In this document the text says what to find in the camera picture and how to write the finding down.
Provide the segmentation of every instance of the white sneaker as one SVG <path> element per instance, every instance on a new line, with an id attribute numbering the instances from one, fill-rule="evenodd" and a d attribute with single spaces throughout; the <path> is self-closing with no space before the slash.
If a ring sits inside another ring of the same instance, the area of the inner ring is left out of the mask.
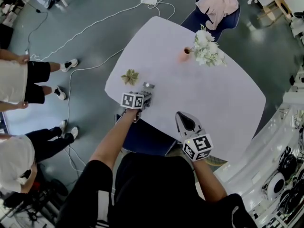
<path id="1" fill-rule="evenodd" d="M 57 89 L 54 91 L 54 93 L 62 101 L 64 101 L 66 99 L 66 97 L 67 97 L 66 94 L 64 92 L 62 92 L 62 90 L 59 88 L 59 86 L 57 86 Z"/>
<path id="2" fill-rule="evenodd" d="M 74 137 L 74 140 L 77 138 L 78 134 L 79 134 L 79 128 L 78 127 L 73 127 L 71 130 L 71 134 Z"/>
<path id="3" fill-rule="evenodd" d="M 60 127 L 61 131 L 64 132 L 65 131 L 65 128 L 66 128 L 66 125 L 67 124 L 67 121 L 66 120 L 63 120 L 61 121 L 61 123 L 59 124 L 58 127 Z"/>
<path id="4" fill-rule="evenodd" d="M 68 70 L 70 70 L 70 68 L 72 67 L 76 67 L 78 65 L 78 60 L 77 59 L 72 59 L 71 61 L 68 61 L 65 63 L 65 69 L 62 69 L 62 72 L 67 72 Z"/>

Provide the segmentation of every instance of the black t-shirt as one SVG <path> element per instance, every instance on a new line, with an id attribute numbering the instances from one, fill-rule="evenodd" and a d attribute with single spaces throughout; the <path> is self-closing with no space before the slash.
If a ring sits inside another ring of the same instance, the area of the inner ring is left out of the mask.
<path id="1" fill-rule="evenodd" d="M 116 175 L 114 204 L 112 182 L 108 166 L 90 161 L 56 227 L 256 227 L 239 195 L 217 203 L 201 199 L 193 171 L 182 157 L 126 155 Z"/>

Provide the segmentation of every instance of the sneaker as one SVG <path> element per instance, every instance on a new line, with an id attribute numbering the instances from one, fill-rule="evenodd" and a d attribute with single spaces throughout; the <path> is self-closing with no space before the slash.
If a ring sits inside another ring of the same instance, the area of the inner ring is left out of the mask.
<path id="1" fill-rule="evenodd" d="M 78 127 L 73 127 L 71 130 L 71 134 L 74 138 L 74 140 L 77 138 L 78 134 L 79 134 L 79 128 Z"/>
<path id="2" fill-rule="evenodd" d="M 52 0 L 50 3 L 49 3 L 49 6 L 47 7 L 47 10 L 51 9 L 52 6 L 55 4 L 55 1 Z"/>
<path id="3" fill-rule="evenodd" d="M 295 12 L 294 16 L 296 18 L 303 19 L 304 18 L 304 11 L 303 12 Z"/>
<path id="4" fill-rule="evenodd" d="M 58 96 L 58 98 L 62 101 L 64 101 L 66 99 L 66 94 L 64 92 L 61 91 L 61 89 L 59 88 L 59 86 L 57 86 L 57 89 L 54 91 L 54 93 Z"/>
<path id="5" fill-rule="evenodd" d="M 70 68 L 72 67 L 76 67 L 78 65 L 78 60 L 77 59 L 72 59 L 71 61 L 68 61 L 65 63 L 65 69 L 62 69 L 62 72 L 67 72 L 68 70 L 70 70 Z"/>
<path id="6" fill-rule="evenodd" d="M 67 126 L 66 124 L 67 124 L 67 120 L 63 120 L 63 121 L 61 121 L 61 123 L 58 126 L 58 127 L 60 127 L 60 129 L 61 129 L 62 132 L 65 131 L 65 128 Z"/>

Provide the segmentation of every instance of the black pants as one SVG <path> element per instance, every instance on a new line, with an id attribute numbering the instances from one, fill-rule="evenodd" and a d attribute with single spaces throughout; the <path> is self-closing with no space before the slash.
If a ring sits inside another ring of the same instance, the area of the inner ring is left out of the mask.
<path id="1" fill-rule="evenodd" d="M 26 134 L 34 146 L 36 162 L 41 162 L 51 158 L 74 142 L 74 138 L 71 133 L 66 133 L 64 138 L 49 141 L 54 137 L 59 137 L 61 134 L 62 131 L 59 127 L 54 127 L 50 130 L 41 129 Z"/>

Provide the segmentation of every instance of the white cable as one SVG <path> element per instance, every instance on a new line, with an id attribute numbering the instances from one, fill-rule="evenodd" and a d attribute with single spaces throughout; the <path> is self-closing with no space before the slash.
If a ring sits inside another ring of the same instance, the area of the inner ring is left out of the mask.
<path id="1" fill-rule="evenodd" d="M 119 12 L 113 14 L 113 15 L 110 15 L 110 16 L 108 16 L 108 17 L 102 19 L 102 20 L 98 20 L 98 21 L 94 22 L 93 24 L 91 24 L 91 25 L 85 27 L 81 32 L 75 34 L 71 39 L 69 39 L 63 46 L 59 47 L 56 51 L 51 52 L 47 57 L 44 57 L 43 59 L 39 59 L 39 56 L 37 56 L 37 55 L 35 55 L 35 54 L 31 55 L 30 58 L 34 57 L 34 59 L 37 60 L 37 61 L 44 61 L 45 59 L 49 58 L 52 54 L 57 53 L 60 49 L 62 49 L 63 47 L 65 47 L 66 44 L 67 44 L 68 42 L 70 42 L 71 40 L 73 40 L 76 36 L 79 36 L 80 34 L 82 34 L 83 32 L 85 32 L 85 31 L 86 31 L 88 28 L 90 28 L 91 26 L 93 26 L 93 25 L 95 25 L 95 24 L 97 24 L 97 23 L 99 23 L 99 22 L 105 21 L 106 19 L 108 19 L 108 18 L 110 18 L 110 17 L 113 17 L 113 16 L 115 16 L 115 15 L 117 15 L 117 14 L 120 14 L 120 13 L 122 13 L 122 12 L 125 12 L 125 11 L 128 11 L 128 10 L 135 9 L 135 8 L 137 8 L 137 7 L 140 6 L 140 5 L 141 5 L 141 3 L 140 3 L 140 4 L 137 4 L 136 6 L 134 6 L 134 7 L 132 7 L 132 8 L 125 9 L 125 10 L 122 10 L 122 11 L 119 11 Z"/>
<path id="2" fill-rule="evenodd" d="M 72 91 L 72 87 L 71 87 L 71 82 L 72 82 L 72 75 L 75 72 L 78 71 L 84 71 L 84 70 L 90 70 L 90 69 L 94 69 L 94 68 L 98 68 L 101 67 L 103 64 L 105 64 L 107 61 L 109 61 L 112 57 L 116 56 L 118 53 L 122 52 L 124 49 L 119 50 L 118 52 L 114 53 L 112 56 L 110 56 L 106 61 L 104 61 L 102 64 L 98 65 L 98 66 L 94 66 L 94 67 L 89 67 L 89 68 L 81 68 L 81 69 L 76 69 L 74 70 L 71 75 L 70 75 L 70 83 L 69 83 L 69 92 L 68 92 L 68 100 L 67 100 L 67 122 L 70 119 L 70 99 L 71 99 L 71 91 Z"/>
<path id="3" fill-rule="evenodd" d="M 157 6 L 158 6 L 159 4 L 169 4 L 169 5 L 171 5 L 171 6 L 173 7 L 173 9 L 174 9 L 174 11 L 173 11 L 173 13 L 171 14 L 171 16 L 169 16 L 169 17 L 167 18 L 167 19 L 170 19 L 170 18 L 175 14 L 175 7 L 174 7 L 172 4 L 170 4 L 170 3 L 166 3 L 166 2 L 162 2 L 162 1 L 163 1 L 163 0 L 160 0 L 157 4 L 153 5 L 152 8 L 150 8 L 150 5 L 148 5 L 148 9 L 154 9 L 154 8 L 156 8 L 156 9 L 158 10 L 158 16 L 160 17 L 160 16 L 161 16 L 161 12 L 160 12 L 160 10 L 158 9 Z M 102 21 L 104 21 L 104 20 L 106 20 L 106 19 L 108 19 L 108 18 L 110 18 L 110 17 L 113 17 L 113 16 L 115 16 L 115 15 L 117 15 L 117 14 L 119 14 L 119 13 L 122 13 L 122 12 L 125 12 L 125 11 L 128 11 L 128 10 L 135 9 L 135 8 L 137 8 L 137 7 L 140 6 L 140 5 L 141 5 L 141 3 L 138 4 L 138 5 L 136 5 L 136 6 L 134 6 L 134 7 L 132 7 L 132 8 L 122 10 L 122 11 L 117 12 L 117 13 L 115 13 L 115 14 L 113 14 L 113 15 L 110 15 L 110 16 L 108 16 L 108 17 L 102 19 L 102 20 L 98 20 L 98 21 L 94 22 L 93 24 L 91 24 L 91 25 L 87 26 L 86 28 L 84 28 L 81 32 L 75 34 L 75 35 L 74 35 L 71 39 L 69 39 L 63 46 L 59 47 L 56 51 L 51 52 L 47 57 L 45 57 L 45 58 L 43 58 L 43 59 L 39 59 L 39 56 L 37 56 L 37 55 L 35 55 L 35 54 L 33 54 L 33 55 L 31 56 L 31 58 L 34 57 L 34 59 L 37 60 L 37 61 L 44 61 L 45 59 L 49 58 L 52 54 L 58 52 L 60 49 L 62 49 L 63 47 L 65 47 L 66 44 L 67 44 L 68 42 L 70 42 L 71 40 L 73 40 L 76 36 L 82 34 L 84 31 L 86 31 L 86 30 L 87 30 L 88 28 L 90 28 L 91 26 L 93 26 L 93 25 L 95 25 L 95 24 L 97 24 L 97 23 L 99 23 L 99 22 L 102 22 Z M 110 60 L 112 57 L 116 56 L 117 54 L 119 54 L 119 53 L 122 52 L 123 50 L 124 50 L 124 48 L 121 49 L 121 50 L 119 50 L 118 52 L 114 53 L 114 54 L 113 54 L 112 56 L 110 56 L 106 61 L 104 61 L 102 64 L 100 64 L 100 65 L 98 65 L 98 66 L 94 66 L 94 67 L 90 67 L 90 68 L 76 69 L 76 70 L 74 70 L 74 71 L 71 73 L 71 75 L 70 75 L 70 80 L 69 80 L 69 87 L 70 87 L 70 89 L 69 89 L 68 101 L 67 101 L 67 121 L 66 121 L 66 123 L 68 123 L 68 121 L 69 121 L 69 119 L 70 119 L 70 99 L 71 99 L 71 92 L 72 92 L 72 86 L 71 86 L 72 75 L 73 75 L 75 72 L 77 72 L 77 71 L 84 71 L 84 70 L 90 70 L 90 69 L 94 69 L 94 68 L 101 67 L 101 66 L 102 66 L 103 64 L 105 64 L 108 60 Z M 77 172 L 83 172 L 83 171 L 81 171 L 81 170 L 76 169 L 76 168 L 75 168 L 76 166 L 75 166 L 75 167 L 73 166 L 73 164 L 72 164 L 72 158 L 71 158 L 71 156 L 70 156 L 70 152 L 68 152 L 66 149 L 64 149 L 64 150 L 65 150 L 65 152 L 67 153 L 67 155 L 68 155 L 68 157 L 69 157 L 69 162 L 70 162 L 71 167 L 72 167 L 75 171 L 77 171 Z M 77 153 L 70 145 L 69 145 L 69 150 L 73 150 L 73 152 L 76 154 L 77 158 L 84 164 L 84 166 L 86 166 L 86 164 L 84 163 L 84 161 L 79 157 L 78 153 Z"/>
<path id="4" fill-rule="evenodd" d="M 162 4 L 169 4 L 169 5 L 171 5 L 171 6 L 173 7 L 174 12 L 171 14 L 171 16 L 170 16 L 169 18 L 167 18 L 167 20 L 170 19 L 170 18 L 175 14 L 175 7 L 174 7 L 171 3 L 167 3 L 167 2 L 159 2 L 159 3 L 162 3 Z"/>

